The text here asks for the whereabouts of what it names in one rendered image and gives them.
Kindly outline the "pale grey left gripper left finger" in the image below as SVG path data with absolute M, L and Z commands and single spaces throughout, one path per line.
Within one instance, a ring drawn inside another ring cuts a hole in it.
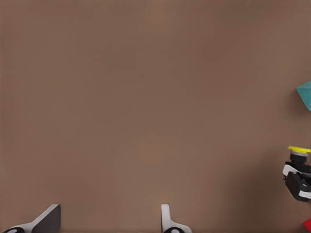
M 3 233 L 59 233 L 61 205 L 52 204 L 33 221 L 13 226 Z

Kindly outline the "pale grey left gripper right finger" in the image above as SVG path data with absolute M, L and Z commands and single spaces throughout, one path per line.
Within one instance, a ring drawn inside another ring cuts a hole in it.
M 161 233 L 192 233 L 192 230 L 186 225 L 174 222 L 169 205 L 161 204 Z

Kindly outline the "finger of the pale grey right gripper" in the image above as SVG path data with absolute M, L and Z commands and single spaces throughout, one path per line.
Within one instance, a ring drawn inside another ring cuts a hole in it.
M 285 164 L 283 180 L 311 181 L 311 166 L 303 164 Z

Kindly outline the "yellow-capped black cylinder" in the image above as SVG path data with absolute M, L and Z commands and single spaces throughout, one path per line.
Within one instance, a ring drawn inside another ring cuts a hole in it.
M 309 172 L 311 166 L 307 165 L 306 161 L 311 149 L 294 146 L 288 146 L 287 149 L 291 151 L 289 164 L 301 172 Z

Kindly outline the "teal angular object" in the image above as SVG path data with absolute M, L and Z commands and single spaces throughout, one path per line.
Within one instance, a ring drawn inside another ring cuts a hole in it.
M 311 111 L 311 80 L 298 86 L 296 91 L 301 97 L 306 108 Z

